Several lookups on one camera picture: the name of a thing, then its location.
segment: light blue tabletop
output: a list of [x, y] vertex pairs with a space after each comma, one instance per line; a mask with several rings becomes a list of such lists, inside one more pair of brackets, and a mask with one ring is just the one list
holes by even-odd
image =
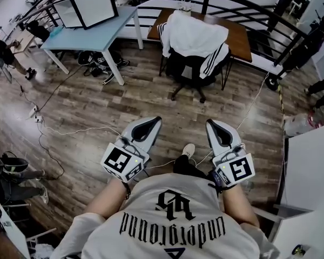
[[136, 11], [135, 6], [120, 6], [118, 7], [119, 16], [88, 30], [63, 28], [56, 36], [49, 37], [41, 49], [105, 51]]

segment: triangle logo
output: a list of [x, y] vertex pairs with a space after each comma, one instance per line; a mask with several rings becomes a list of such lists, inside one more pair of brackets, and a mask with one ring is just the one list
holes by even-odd
[[169, 256], [173, 259], [179, 259], [180, 256], [184, 253], [185, 248], [165, 248], [164, 249]]

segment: blue table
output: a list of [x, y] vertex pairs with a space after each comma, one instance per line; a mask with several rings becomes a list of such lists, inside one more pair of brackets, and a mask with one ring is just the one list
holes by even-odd
[[60, 60], [51, 52], [51, 50], [89, 50], [101, 52], [106, 59], [108, 66], [112, 70], [115, 78], [120, 85], [124, 85], [124, 80], [110, 55], [108, 48], [117, 37], [119, 31], [133, 17], [134, 26], [138, 38], [138, 45], [143, 49], [143, 40], [141, 38], [137, 7], [121, 6], [118, 7], [119, 16], [109, 19], [88, 30], [83, 28], [68, 29], [63, 28], [56, 36], [49, 37], [42, 45], [41, 49], [48, 54], [50, 58], [66, 73], [69, 71], [60, 62]]

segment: gray pants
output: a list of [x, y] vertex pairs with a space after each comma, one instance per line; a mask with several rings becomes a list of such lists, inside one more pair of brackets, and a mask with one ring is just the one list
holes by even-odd
[[11, 201], [25, 200], [33, 196], [43, 194], [43, 189], [36, 187], [21, 187], [19, 186], [25, 180], [39, 179], [42, 177], [42, 171], [25, 171], [20, 173], [7, 174], [5, 179], [1, 179], [1, 185], [5, 193], [5, 199]]

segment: white t-shirt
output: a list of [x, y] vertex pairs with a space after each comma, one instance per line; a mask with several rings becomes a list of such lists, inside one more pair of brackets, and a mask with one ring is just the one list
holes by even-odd
[[212, 182], [164, 174], [139, 182], [122, 210], [105, 220], [75, 217], [51, 259], [276, 258], [262, 231], [221, 212]]

